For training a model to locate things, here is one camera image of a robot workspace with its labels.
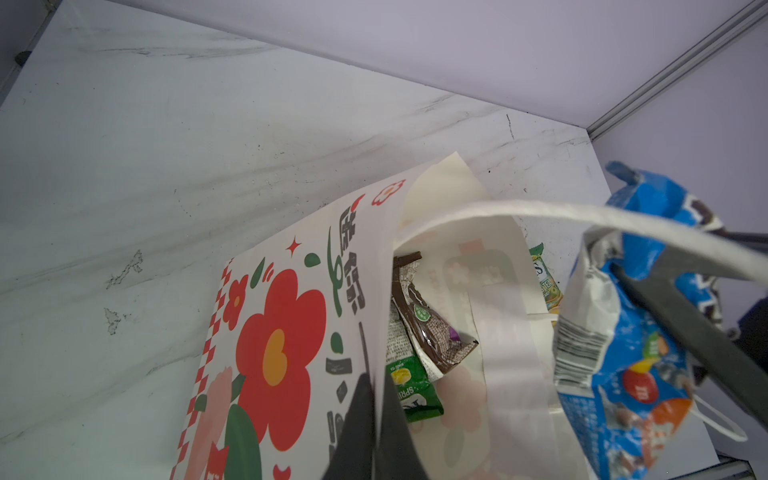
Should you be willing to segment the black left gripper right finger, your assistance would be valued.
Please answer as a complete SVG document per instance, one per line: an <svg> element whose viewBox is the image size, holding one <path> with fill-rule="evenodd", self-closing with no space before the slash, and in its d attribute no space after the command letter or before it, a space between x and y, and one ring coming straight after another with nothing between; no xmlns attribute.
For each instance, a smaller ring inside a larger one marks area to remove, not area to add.
<svg viewBox="0 0 768 480"><path fill-rule="evenodd" d="M375 479L429 479L414 447L396 386L390 376L385 377L374 471Z"/></svg>

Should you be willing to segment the white flowered paper bag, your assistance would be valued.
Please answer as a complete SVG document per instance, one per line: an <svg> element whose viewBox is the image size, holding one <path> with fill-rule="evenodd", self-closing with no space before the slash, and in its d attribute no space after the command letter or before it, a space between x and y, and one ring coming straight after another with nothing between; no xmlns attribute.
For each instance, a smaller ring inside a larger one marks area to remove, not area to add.
<svg viewBox="0 0 768 480"><path fill-rule="evenodd" d="M687 418L767 419L762 332L720 279L767 238L614 162L603 207L493 201L458 155L348 194L225 266L175 479L643 479Z"/></svg>

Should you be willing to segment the blue M&M's packet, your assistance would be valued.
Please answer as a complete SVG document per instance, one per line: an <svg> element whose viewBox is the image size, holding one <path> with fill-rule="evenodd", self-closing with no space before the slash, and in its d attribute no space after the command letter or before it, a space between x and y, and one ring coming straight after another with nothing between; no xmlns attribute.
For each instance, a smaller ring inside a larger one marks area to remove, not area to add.
<svg viewBox="0 0 768 480"><path fill-rule="evenodd" d="M626 183L608 206L654 215L702 231L723 223L665 176L620 162L607 169ZM560 304L554 383L561 406L598 479L642 479L694 404L703 369L619 286L611 267L645 278L664 250L658 241L592 228ZM717 328L715 278L687 273L674 285Z"/></svg>

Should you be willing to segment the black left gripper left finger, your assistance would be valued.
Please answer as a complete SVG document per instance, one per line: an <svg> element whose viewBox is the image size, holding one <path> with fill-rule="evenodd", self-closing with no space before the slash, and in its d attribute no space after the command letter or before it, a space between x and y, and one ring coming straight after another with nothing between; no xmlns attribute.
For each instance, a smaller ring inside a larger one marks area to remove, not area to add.
<svg viewBox="0 0 768 480"><path fill-rule="evenodd" d="M341 439L323 480L368 480L373 473L375 443L374 393L370 376L362 374L344 420Z"/></svg>

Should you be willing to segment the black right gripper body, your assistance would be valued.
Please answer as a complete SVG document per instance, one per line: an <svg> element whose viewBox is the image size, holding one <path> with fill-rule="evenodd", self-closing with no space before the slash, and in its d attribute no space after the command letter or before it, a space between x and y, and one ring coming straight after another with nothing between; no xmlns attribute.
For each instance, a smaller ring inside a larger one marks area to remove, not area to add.
<svg viewBox="0 0 768 480"><path fill-rule="evenodd" d="M732 342L763 371L768 365L767 298L757 301L729 331Z"/></svg>

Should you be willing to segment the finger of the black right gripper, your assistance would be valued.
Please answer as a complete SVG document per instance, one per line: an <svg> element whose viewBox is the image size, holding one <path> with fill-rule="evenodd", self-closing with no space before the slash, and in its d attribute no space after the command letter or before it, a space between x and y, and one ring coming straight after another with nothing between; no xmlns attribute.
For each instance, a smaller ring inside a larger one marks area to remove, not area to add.
<svg viewBox="0 0 768 480"><path fill-rule="evenodd" d="M754 283L765 281L763 276L756 277L711 261L701 264L686 261L670 266L661 263L643 280L631 278L619 266L611 267L611 272L630 300L648 311L707 370L732 401L766 427L767 371L763 371L723 331L705 318L677 288L676 278L688 270Z"/></svg>

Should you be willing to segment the brown chocolate bar wrapper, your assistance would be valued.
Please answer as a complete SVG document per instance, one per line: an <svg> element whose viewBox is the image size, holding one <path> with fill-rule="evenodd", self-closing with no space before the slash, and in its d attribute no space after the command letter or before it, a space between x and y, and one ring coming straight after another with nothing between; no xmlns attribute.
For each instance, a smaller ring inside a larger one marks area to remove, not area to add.
<svg viewBox="0 0 768 480"><path fill-rule="evenodd" d="M460 365L479 342L452 327L424 299L414 283L421 260L420 252L393 258L391 298L429 380L435 382Z"/></svg>

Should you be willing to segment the green Fox's Spring Tea bag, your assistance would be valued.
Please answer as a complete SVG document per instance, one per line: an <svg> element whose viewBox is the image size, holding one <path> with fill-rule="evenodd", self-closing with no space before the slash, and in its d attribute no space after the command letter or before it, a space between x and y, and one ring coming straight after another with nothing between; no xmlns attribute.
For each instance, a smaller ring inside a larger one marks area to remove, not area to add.
<svg viewBox="0 0 768 480"><path fill-rule="evenodd" d="M393 301L390 302L386 348L386 372L391 377L398 401L408 423L444 414L444 407L434 385L406 331Z"/></svg>

